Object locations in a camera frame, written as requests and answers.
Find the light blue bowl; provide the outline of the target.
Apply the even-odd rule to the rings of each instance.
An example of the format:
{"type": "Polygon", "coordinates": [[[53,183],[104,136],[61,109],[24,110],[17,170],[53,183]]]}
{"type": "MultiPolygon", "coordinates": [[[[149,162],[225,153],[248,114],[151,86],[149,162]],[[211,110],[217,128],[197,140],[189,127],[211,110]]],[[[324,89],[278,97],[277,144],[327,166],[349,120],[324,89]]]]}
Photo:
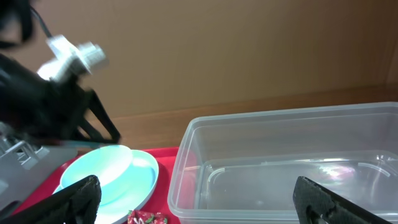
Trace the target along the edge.
{"type": "Polygon", "coordinates": [[[62,174],[60,185],[66,188],[95,175],[104,192],[120,194],[128,188],[127,179],[133,174],[132,159],[132,150],[126,146],[100,147],[72,162],[62,174]]]}

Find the light blue plate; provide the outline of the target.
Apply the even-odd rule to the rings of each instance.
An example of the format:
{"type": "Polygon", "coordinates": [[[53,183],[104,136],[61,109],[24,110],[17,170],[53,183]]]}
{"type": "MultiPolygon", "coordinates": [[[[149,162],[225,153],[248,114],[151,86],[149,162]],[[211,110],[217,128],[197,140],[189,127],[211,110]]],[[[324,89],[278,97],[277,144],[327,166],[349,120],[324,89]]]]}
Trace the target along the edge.
{"type": "MultiPolygon", "coordinates": [[[[124,223],[130,210],[142,208],[153,194],[159,176],[156,159],[147,152],[132,150],[133,174],[128,188],[120,194],[106,193],[101,188],[101,201],[95,223],[124,223]]],[[[59,183],[55,193],[64,189],[59,183]]]]}

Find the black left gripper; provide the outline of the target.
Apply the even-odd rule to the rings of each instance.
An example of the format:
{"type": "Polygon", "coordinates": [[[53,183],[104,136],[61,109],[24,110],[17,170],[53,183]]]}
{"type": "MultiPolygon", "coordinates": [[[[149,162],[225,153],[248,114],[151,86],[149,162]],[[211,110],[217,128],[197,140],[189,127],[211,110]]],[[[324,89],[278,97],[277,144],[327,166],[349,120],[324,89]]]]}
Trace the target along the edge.
{"type": "Polygon", "coordinates": [[[88,109],[110,135],[105,139],[86,119],[85,91],[78,85],[85,73],[77,59],[65,82],[48,81],[19,62],[1,55],[1,121],[14,134],[34,143],[83,141],[116,144],[121,135],[94,90],[86,92],[88,109]]]}

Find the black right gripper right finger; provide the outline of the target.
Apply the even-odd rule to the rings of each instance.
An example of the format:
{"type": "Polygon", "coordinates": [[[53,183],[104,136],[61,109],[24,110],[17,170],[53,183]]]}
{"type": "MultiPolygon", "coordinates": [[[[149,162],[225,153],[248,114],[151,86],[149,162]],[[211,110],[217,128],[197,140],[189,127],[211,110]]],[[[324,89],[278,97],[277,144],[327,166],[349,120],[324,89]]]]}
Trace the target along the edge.
{"type": "Polygon", "coordinates": [[[296,180],[293,201],[300,224],[391,224],[304,176],[296,180]]]}

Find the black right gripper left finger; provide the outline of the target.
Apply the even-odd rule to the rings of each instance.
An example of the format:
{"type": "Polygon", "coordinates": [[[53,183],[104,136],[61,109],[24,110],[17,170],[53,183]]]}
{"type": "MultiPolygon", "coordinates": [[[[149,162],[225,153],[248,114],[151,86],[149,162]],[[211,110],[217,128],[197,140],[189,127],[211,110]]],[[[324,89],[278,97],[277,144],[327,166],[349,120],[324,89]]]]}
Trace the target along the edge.
{"type": "Polygon", "coordinates": [[[94,224],[100,200],[100,181],[89,175],[1,224],[94,224]]]}

